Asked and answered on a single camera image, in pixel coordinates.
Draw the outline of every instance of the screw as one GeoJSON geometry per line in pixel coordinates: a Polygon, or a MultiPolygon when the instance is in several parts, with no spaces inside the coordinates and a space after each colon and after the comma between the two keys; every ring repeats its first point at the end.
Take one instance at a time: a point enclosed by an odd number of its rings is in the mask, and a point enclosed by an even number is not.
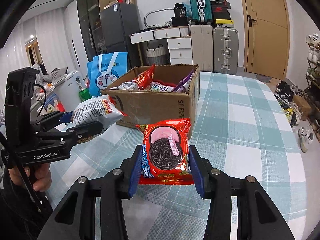
{"type": "Polygon", "coordinates": [[[247,177],[247,181],[252,183],[252,182],[255,182],[256,179],[255,179],[254,176],[248,176],[248,177],[247,177]]]}
{"type": "Polygon", "coordinates": [[[81,176],[78,178],[78,183],[84,183],[86,180],[87,180],[86,177],[81,176]]]}
{"type": "Polygon", "coordinates": [[[121,174],[121,169],[114,169],[113,171],[112,171],[112,174],[113,175],[119,175],[119,174],[121,174]]]}
{"type": "Polygon", "coordinates": [[[213,168],[213,169],[211,170],[211,173],[214,174],[214,175],[219,175],[219,174],[220,174],[220,170],[217,169],[217,168],[213,168]]]}

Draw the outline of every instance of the teal suitcase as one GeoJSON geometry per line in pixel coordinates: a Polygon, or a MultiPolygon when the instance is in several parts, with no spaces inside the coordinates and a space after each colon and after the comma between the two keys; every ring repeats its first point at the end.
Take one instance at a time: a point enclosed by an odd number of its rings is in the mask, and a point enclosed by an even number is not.
{"type": "Polygon", "coordinates": [[[210,0],[190,0],[192,19],[200,24],[212,24],[210,0]]]}

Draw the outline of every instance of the wooden door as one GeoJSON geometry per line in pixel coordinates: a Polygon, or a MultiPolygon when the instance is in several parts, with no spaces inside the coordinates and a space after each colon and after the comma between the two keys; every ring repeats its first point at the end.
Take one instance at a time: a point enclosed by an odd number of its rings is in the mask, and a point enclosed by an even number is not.
{"type": "Polygon", "coordinates": [[[245,3],[247,71],[284,79],[290,39],[285,0],[245,0],[245,3]]]}

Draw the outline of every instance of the silver suitcase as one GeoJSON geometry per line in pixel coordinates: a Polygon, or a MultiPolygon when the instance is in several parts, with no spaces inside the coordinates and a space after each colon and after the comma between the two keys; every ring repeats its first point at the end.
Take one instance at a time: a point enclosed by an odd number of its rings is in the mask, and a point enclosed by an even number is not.
{"type": "Polygon", "coordinates": [[[236,29],[213,29],[214,71],[235,75],[238,68],[239,38],[236,29]]]}

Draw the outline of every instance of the black cable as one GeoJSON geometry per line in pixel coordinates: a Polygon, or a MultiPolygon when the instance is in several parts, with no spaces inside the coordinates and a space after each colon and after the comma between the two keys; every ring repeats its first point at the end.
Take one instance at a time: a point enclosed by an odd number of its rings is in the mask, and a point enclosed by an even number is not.
{"type": "Polygon", "coordinates": [[[43,92],[44,92],[44,102],[43,102],[43,104],[42,104],[42,107],[41,107],[40,112],[39,112],[38,115],[37,115],[37,117],[38,117],[38,116],[41,114],[41,112],[42,112],[42,110],[43,110],[43,108],[44,108],[45,102],[47,101],[47,92],[45,91],[45,88],[44,88],[42,85],[35,84],[35,87],[40,87],[40,88],[42,88],[42,90],[43,90],[43,92]]]}

